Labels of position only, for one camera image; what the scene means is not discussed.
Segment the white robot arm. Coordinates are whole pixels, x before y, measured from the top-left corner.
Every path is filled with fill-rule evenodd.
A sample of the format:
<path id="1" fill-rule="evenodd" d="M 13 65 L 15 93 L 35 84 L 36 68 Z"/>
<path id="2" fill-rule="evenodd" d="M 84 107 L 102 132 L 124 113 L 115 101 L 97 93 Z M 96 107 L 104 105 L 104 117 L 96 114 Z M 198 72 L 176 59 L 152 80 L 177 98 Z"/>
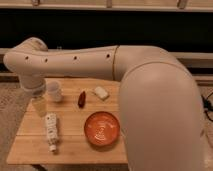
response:
<path id="1" fill-rule="evenodd" d="M 130 171 L 205 171 L 202 97 L 191 73 L 168 51 L 141 45 L 50 51 L 32 37 L 3 61 L 34 97 L 44 94 L 48 74 L 118 81 Z"/>

